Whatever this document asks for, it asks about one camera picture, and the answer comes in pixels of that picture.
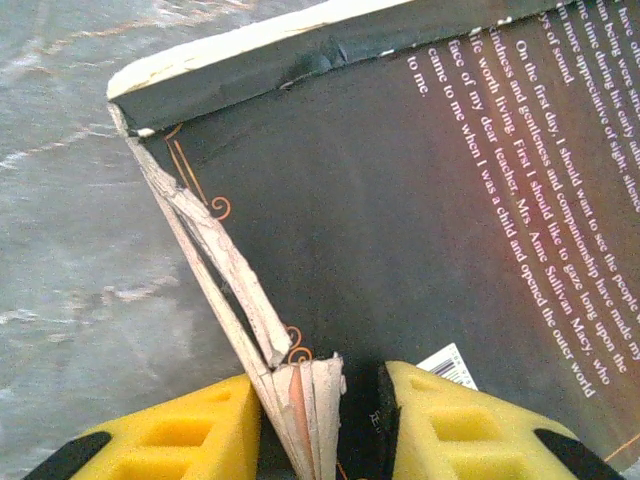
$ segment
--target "damaged book spine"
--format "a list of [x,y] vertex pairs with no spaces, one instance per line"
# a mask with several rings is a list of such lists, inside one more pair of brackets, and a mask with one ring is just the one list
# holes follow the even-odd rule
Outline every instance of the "damaged book spine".
[[[292,347],[255,272],[224,227],[188,189],[164,172],[139,139],[127,135],[118,106],[109,111],[133,151],[142,174],[171,227],[209,305],[249,375],[299,478],[335,478],[340,396],[346,392],[342,358],[283,364]],[[229,285],[260,351],[207,269],[197,246]]]

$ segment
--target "orange decorative line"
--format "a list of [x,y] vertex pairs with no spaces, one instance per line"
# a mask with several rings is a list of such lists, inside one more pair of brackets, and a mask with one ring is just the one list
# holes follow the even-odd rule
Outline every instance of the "orange decorative line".
[[167,136],[164,137],[165,141],[169,140],[171,137],[173,137],[176,133],[178,133],[180,131],[180,129],[182,128],[182,123],[178,124],[178,126],[176,128],[174,128],[173,130],[171,130],[171,133],[169,133]]
[[184,152],[182,151],[182,147],[180,146],[180,143],[177,140],[174,140],[173,144],[178,149],[178,153],[180,154],[180,157],[182,157],[182,161],[184,162],[185,167],[187,167],[187,170],[189,171],[189,175],[191,175],[191,178],[193,179],[193,183],[195,184],[196,188],[198,189],[198,193],[200,194],[200,198],[202,199],[202,203],[204,203],[206,205],[207,204],[207,197],[204,196],[204,192],[202,191],[202,188],[200,187],[200,184],[198,183],[198,179],[193,174],[193,170],[191,170],[191,165],[189,165],[189,161],[187,160],[187,157],[185,157]]
[[608,462],[613,457],[618,455],[620,452],[622,452],[623,450],[625,450],[625,449],[629,448],[631,445],[633,445],[638,439],[640,439],[640,433],[637,434],[635,437],[633,437],[631,440],[629,440],[624,445],[620,445],[620,448],[618,448],[615,452],[613,452],[611,455],[609,455],[607,458],[605,458],[604,461]]
[[300,346],[300,343],[302,343],[302,332],[300,331],[300,329],[293,325],[289,325],[287,326],[287,332],[289,333],[289,336],[291,336],[292,333],[296,335],[295,337],[296,340],[294,341],[294,344],[291,347],[291,349],[294,350],[298,348]]
[[299,360],[297,360],[298,362],[306,362],[313,358],[313,353],[311,353],[311,350],[309,350],[307,347],[298,347],[298,348],[294,348],[289,352],[289,356],[287,357],[287,363],[292,363],[294,355],[297,355],[299,353],[302,354],[302,357]]
[[345,473],[345,471],[344,471],[344,468],[342,468],[342,465],[340,465],[340,462],[338,462],[336,465],[338,466],[338,471],[340,472],[340,475],[342,475],[342,478],[343,478],[344,480],[349,480],[349,479],[347,478],[347,474],[346,474],[346,473]]
[[211,200],[211,208],[213,208],[214,210],[222,210],[223,208],[225,209],[222,215],[216,217],[216,219],[220,222],[231,215],[231,202],[225,197],[216,197]]
[[167,142],[167,148],[169,149],[169,153],[171,154],[171,158],[173,159],[174,165],[176,166],[176,168],[178,169],[178,172],[180,173],[180,176],[182,177],[182,181],[184,182],[185,186],[189,190],[191,190],[191,185],[187,181],[187,177],[185,177],[184,172],[182,171],[182,167],[180,166],[180,162],[178,162],[178,159],[176,158],[176,154],[173,152],[173,149],[171,148],[171,144],[169,142]]
[[[189,176],[193,181],[193,185],[195,185],[196,189],[198,190],[198,195],[200,195],[200,199],[202,200],[202,203],[206,205],[208,203],[207,197],[205,196],[204,191],[202,190],[202,187],[200,186],[200,183],[198,182],[196,175],[193,173],[191,164],[189,163],[189,160],[187,160],[187,156],[184,154],[184,150],[182,150],[182,146],[180,145],[180,142],[178,140],[173,140],[173,146],[175,146],[175,149],[177,150],[180,156],[180,160],[182,160],[182,162],[178,160],[176,153],[172,148],[171,142],[169,142],[169,140],[180,131],[180,129],[182,128],[182,125],[183,125],[182,123],[178,124],[170,133],[168,133],[164,137],[164,141],[167,144],[167,148],[169,149],[169,153],[171,154],[171,159],[173,160],[173,163],[178,169],[178,173],[180,173],[180,177],[182,178],[182,181],[184,182],[185,186],[190,191],[193,192],[191,188],[191,183],[189,182],[189,180],[187,180],[187,176],[185,175],[184,170],[182,168],[183,165],[184,165],[184,168],[186,168],[187,172],[189,173]],[[214,210],[224,209],[224,212],[222,213],[222,215],[216,217],[217,220],[219,221],[222,221],[225,218],[227,218],[229,215],[231,215],[231,202],[227,200],[225,197],[214,198],[211,201],[211,208],[213,208]]]

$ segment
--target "book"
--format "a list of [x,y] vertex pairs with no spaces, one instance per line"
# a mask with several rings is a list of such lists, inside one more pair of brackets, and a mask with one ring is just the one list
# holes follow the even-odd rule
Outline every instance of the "book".
[[329,1],[110,82],[301,478],[382,478],[378,365],[452,342],[640,456],[640,7],[504,3]]

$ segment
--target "yellow sponge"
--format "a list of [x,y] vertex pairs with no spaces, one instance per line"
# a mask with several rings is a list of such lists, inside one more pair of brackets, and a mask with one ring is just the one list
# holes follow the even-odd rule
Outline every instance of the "yellow sponge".
[[400,425],[394,480],[575,480],[534,431],[561,424],[404,362],[387,362]]
[[73,480],[255,480],[260,409],[246,375],[86,432],[111,440]]

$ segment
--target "gray textured background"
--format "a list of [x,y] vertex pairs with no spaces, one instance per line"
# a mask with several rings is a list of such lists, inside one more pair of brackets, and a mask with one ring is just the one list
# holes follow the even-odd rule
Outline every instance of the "gray textured background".
[[140,57],[315,3],[0,0],[1,480],[240,372],[104,92]]

